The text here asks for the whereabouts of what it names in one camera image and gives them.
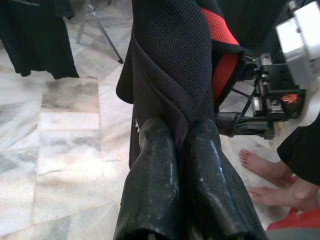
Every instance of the black cloth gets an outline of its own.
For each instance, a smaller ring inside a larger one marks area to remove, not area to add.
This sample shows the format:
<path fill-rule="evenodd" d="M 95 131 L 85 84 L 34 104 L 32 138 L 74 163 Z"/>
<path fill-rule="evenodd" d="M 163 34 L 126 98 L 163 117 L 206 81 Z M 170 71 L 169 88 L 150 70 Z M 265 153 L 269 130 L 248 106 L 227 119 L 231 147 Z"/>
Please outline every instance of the black cloth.
<path fill-rule="evenodd" d="M 128 174 L 114 240 L 267 240 L 212 120 L 195 124 L 178 167 L 169 127 L 149 119 Z"/>
<path fill-rule="evenodd" d="M 309 126 L 298 127 L 278 147 L 280 159 L 303 180 L 320 186 L 320 115 Z"/>
<path fill-rule="evenodd" d="M 241 177 L 222 151 L 216 124 L 201 120 L 185 142 L 180 184 L 188 239 L 267 240 Z"/>
<path fill-rule="evenodd" d="M 78 78 L 62 14 L 52 0 L 0 1 L 0 38 L 17 73 L 47 71 L 55 79 Z"/>
<path fill-rule="evenodd" d="M 148 120 L 139 145 L 141 154 L 125 180 L 114 240 L 148 240 L 149 234 L 179 239 L 179 177 L 168 126 L 160 119 Z"/>
<path fill-rule="evenodd" d="M 214 0 L 204 2 L 216 6 Z M 196 120 L 214 119 L 213 43 L 198 3 L 133 0 L 132 6 L 131 43 L 116 89 L 122 100 L 134 104 L 130 166 L 140 153 L 136 126 L 147 119 L 169 124 L 178 155 Z M 227 51 L 225 44 L 214 46 Z"/>

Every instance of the human foot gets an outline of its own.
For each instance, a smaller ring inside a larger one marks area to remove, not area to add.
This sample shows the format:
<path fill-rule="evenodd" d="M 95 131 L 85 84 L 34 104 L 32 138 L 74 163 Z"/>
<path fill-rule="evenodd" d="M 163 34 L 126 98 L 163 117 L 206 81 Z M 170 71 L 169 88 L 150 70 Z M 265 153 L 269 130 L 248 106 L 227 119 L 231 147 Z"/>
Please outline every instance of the human foot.
<path fill-rule="evenodd" d="M 242 149 L 239 153 L 241 165 L 279 187 L 292 182 L 292 172 L 283 162 L 271 162 Z"/>
<path fill-rule="evenodd" d="M 255 187 L 250 191 L 250 197 L 254 203 L 267 206 L 288 206 L 303 212 L 319 207 L 317 193 L 299 197 L 299 194 L 294 192 L 290 187 L 281 190 L 265 186 Z"/>

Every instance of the floor tile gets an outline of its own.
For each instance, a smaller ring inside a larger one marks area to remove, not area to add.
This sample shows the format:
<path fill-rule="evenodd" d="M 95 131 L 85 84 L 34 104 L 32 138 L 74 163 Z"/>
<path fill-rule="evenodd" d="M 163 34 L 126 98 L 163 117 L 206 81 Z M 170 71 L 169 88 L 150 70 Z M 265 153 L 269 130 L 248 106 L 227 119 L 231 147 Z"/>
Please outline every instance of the floor tile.
<path fill-rule="evenodd" d="M 40 101 L 43 84 L 27 79 L 0 77 L 0 105 Z"/>
<path fill-rule="evenodd" d="M 129 173 L 129 160 L 103 163 L 106 203 L 120 203 L 125 180 Z"/>
<path fill-rule="evenodd" d="M 9 234 L 2 240 L 112 240 L 119 204 L 92 208 Z"/>
<path fill-rule="evenodd" d="M 41 101 L 0 105 L 0 151 L 37 129 L 40 107 Z"/>
<path fill-rule="evenodd" d="M 116 95 L 116 88 L 99 86 L 102 156 L 104 161 L 128 159 L 132 105 Z"/>
<path fill-rule="evenodd" d="M 40 136 L 34 223 L 105 203 L 100 131 L 50 131 Z"/>
<path fill-rule="evenodd" d="M 98 81 L 68 77 L 46 82 L 41 112 L 98 113 Z"/>
<path fill-rule="evenodd" d="M 37 128 L 30 134 L 18 140 L 15 144 L 8 147 L 6 151 L 14 151 L 19 149 L 38 148 L 38 147 L 39 147 L 39 130 Z"/>
<path fill-rule="evenodd" d="M 99 113 L 43 112 L 40 114 L 39 129 L 41 131 L 94 130 L 99 128 Z"/>
<path fill-rule="evenodd" d="M 0 236 L 32 224 L 37 148 L 0 152 Z"/>
<path fill-rule="evenodd" d="M 111 85 L 111 86 L 117 86 L 121 71 L 123 69 L 123 65 L 118 66 L 115 70 L 113 70 L 108 76 L 106 76 L 104 79 L 99 81 L 99 84 L 101 85 Z"/>
<path fill-rule="evenodd" d="M 104 79 L 120 65 L 107 46 L 103 49 L 87 47 L 75 56 L 74 62 L 80 76 L 99 80 Z"/>

